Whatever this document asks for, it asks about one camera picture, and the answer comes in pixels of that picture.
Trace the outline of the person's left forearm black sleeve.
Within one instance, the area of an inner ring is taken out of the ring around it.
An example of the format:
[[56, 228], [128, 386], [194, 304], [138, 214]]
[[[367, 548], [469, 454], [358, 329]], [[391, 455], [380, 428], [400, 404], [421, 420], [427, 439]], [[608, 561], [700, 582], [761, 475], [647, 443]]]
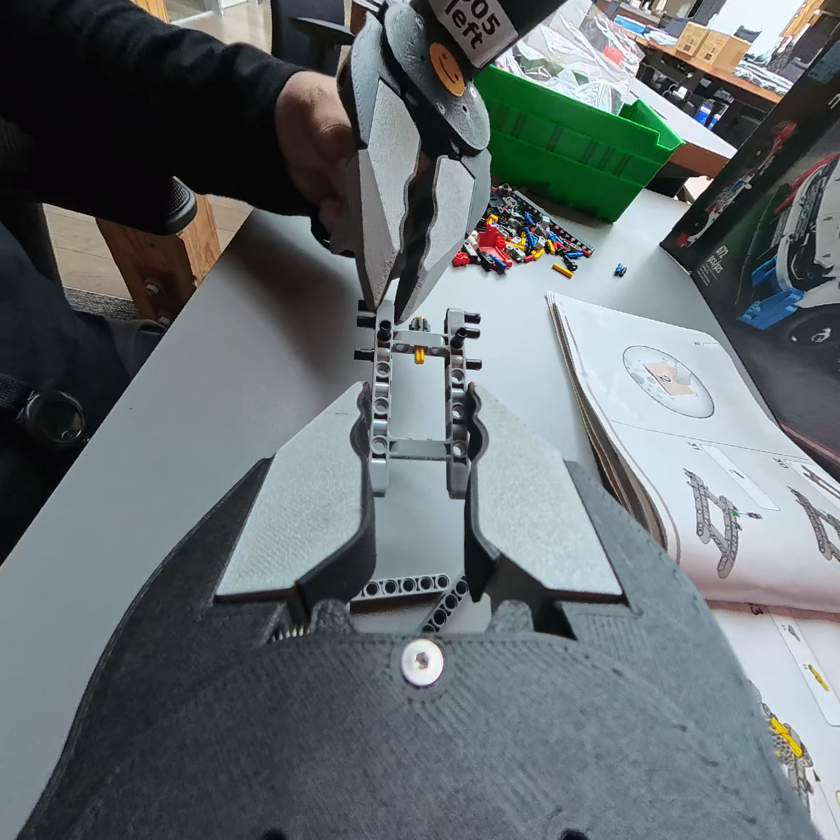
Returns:
[[85, 208], [176, 177], [195, 193], [279, 215], [313, 214], [279, 149], [274, 117], [301, 69], [226, 45], [132, 2], [2, 2], [2, 119], [24, 146], [14, 183]]

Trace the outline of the person's left hand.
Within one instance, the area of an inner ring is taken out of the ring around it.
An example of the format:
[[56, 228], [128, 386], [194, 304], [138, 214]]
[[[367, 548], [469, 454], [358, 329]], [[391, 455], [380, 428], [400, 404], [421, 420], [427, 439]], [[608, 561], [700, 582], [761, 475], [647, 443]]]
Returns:
[[355, 154], [336, 80], [309, 70], [293, 74], [276, 101], [275, 125], [292, 184], [332, 231], [347, 207], [347, 164]]

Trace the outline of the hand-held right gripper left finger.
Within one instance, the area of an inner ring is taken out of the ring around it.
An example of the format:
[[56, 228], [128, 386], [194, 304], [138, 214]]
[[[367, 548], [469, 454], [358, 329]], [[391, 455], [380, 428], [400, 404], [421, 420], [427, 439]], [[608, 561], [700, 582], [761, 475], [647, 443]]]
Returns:
[[283, 444], [220, 578], [220, 602], [348, 604], [375, 570], [371, 387], [354, 383]]

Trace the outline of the white instruction booklet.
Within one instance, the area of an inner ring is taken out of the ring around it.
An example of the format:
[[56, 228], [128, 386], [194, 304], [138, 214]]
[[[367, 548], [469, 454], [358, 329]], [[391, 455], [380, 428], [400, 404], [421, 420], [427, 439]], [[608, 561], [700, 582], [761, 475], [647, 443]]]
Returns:
[[838, 838], [838, 614], [709, 605], [754, 688], [782, 773], [821, 838]]

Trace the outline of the clear plastic bags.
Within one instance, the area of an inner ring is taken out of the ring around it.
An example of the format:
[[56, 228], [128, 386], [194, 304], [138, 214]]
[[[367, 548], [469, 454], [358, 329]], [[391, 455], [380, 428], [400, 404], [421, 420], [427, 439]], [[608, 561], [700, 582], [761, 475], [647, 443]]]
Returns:
[[644, 53], [593, 2], [564, 3], [495, 59], [495, 67], [596, 109], [619, 115]]

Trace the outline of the green plastic bin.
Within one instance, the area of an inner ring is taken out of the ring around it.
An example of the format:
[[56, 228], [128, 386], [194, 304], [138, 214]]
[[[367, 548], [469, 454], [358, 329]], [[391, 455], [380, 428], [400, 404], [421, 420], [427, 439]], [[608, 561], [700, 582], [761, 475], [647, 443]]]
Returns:
[[643, 100], [613, 115], [493, 66], [476, 88], [490, 119], [491, 173], [609, 223], [684, 144]]

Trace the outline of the grey Lego Technic beams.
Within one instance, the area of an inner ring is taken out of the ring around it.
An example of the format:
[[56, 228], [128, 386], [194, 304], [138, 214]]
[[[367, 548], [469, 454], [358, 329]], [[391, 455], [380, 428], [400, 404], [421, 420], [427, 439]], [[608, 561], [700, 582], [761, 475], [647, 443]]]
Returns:
[[466, 576], [462, 574], [437, 600], [433, 609], [427, 614], [419, 633], [422, 635], [441, 633], [464, 601], [469, 601], [469, 586]]

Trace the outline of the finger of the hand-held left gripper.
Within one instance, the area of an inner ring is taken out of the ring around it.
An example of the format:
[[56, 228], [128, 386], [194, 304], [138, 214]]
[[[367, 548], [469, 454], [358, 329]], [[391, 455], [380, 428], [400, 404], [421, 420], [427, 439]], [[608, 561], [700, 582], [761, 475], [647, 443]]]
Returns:
[[490, 153], [442, 155], [409, 190], [405, 260], [395, 293], [395, 321], [407, 321], [444, 274], [486, 209]]
[[417, 173], [421, 141], [404, 101], [378, 85], [368, 144], [357, 154], [358, 231], [354, 257], [363, 298], [378, 309], [404, 247], [408, 186]]

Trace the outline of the open lego instruction booklet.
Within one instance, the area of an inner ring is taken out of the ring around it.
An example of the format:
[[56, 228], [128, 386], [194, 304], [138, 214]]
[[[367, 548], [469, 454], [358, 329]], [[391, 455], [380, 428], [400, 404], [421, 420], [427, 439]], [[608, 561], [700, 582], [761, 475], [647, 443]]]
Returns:
[[699, 592], [839, 612], [838, 483], [710, 335], [546, 293], [608, 486]]

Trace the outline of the grey lego frame assembly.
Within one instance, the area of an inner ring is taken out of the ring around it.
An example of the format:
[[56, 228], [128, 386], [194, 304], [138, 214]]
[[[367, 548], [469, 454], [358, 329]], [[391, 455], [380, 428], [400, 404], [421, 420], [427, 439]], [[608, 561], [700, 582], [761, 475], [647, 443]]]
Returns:
[[[480, 337], [481, 316], [477, 312], [449, 308], [442, 332], [433, 332], [428, 320], [415, 316], [406, 329], [396, 325], [394, 304], [383, 301], [377, 310], [364, 300], [358, 302], [357, 325], [374, 334], [371, 349], [356, 349], [357, 361], [370, 362], [371, 430], [369, 470], [373, 494], [383, 497], [389, 485], [391, 461], [443, 462], [446, 465], [448, 495], [465, 499], [471, 461], [467, 428], [467, 373], [479, 371], [481, 360], [467, 358], [466, 342]], [[395, 437], [392, 420], [394, 357], [409, 354], [416, 364], [428, 358], [444, 362], [445, 433], [442, 440]]]

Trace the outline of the black lego set box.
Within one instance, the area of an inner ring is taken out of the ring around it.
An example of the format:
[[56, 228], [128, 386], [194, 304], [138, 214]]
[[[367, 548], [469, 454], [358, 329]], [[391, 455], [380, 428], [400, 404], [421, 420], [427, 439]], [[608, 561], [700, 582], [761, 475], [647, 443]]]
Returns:
[[660, 243], [781, 428], [839, 475], [838, 27]]

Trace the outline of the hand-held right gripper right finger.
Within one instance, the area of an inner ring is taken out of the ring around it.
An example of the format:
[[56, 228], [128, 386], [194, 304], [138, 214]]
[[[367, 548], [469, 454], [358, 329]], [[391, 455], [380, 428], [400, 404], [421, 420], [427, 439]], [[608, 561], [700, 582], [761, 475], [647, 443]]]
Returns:
[[561, 453], [482, 385], [469, 398], [465, 570], [474, 596], [621, 599]]

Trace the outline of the pile of loose lego pieces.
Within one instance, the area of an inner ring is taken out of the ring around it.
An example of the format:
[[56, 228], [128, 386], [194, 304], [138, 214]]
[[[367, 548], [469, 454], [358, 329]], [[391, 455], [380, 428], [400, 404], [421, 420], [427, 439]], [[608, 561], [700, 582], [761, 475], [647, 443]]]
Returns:
[[507, 183], [493, 186], [484, 214], [451, 259], [455, 268], [477, 266], [506, 275], [541, 258], [579, 267], [593, 247], [543, 207]]

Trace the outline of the wooden table leg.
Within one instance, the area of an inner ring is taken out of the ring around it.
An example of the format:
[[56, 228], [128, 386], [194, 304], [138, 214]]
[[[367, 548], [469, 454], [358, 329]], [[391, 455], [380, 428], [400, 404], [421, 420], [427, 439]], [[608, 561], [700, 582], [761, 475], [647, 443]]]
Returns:
[[184, 309], [223, 251], [208, 197], [195, 198], [194, 219], [174, 234], [148, 234], [96, 218], [140, 317], [165, 327]]

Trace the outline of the wooden background table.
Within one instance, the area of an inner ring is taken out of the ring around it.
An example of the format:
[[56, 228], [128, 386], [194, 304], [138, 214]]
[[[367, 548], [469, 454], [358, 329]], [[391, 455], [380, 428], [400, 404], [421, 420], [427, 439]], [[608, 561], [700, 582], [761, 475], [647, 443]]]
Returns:
[[650, 81], [658, 74], [704, 98], [724, 90], [733, 98], [762, 110], [771, 109], [791, 89], [788, 80], [746, 61], [747, 55], [732, 73], [717, 70], [697, 55], [683, 56], [675, 50], [678, 37], [653, 28], [635, 36], [644, 52], [640, 66], [644, 80]]

